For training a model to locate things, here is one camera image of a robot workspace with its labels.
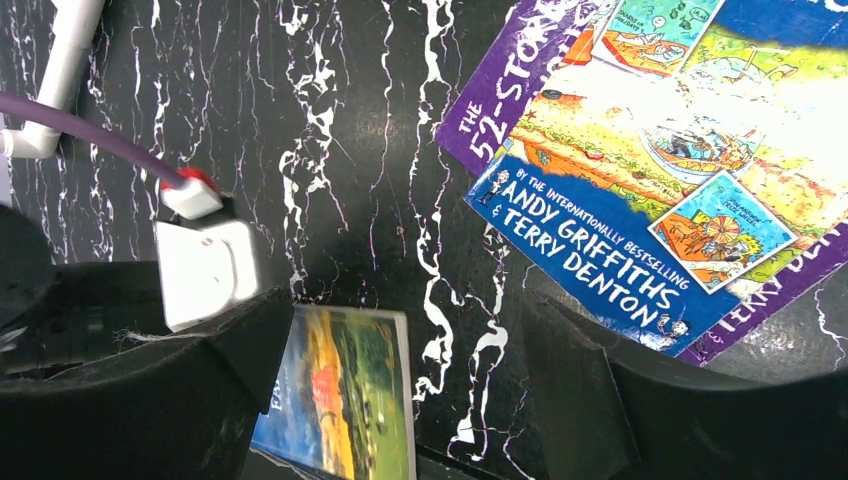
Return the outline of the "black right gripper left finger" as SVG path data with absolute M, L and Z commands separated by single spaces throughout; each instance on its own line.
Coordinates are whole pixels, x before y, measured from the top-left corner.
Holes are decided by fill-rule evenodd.
M 270 289 L 191 328 L 1 385 L 5 479 L 235 479 L 292 319 Z

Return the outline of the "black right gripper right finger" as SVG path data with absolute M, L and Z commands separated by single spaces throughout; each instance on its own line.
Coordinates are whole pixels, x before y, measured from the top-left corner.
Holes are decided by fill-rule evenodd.
M 523 319 L 553 479 L 843 479 L 847 374 L 768 385 L 686 364 L 532 291 Z

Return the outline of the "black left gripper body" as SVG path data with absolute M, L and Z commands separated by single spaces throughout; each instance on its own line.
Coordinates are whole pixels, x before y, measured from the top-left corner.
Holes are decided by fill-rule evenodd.
M 1 375 L 45 378 L 166 335 L 154 261 L 55 263 L 42 230 L 1 208 Z

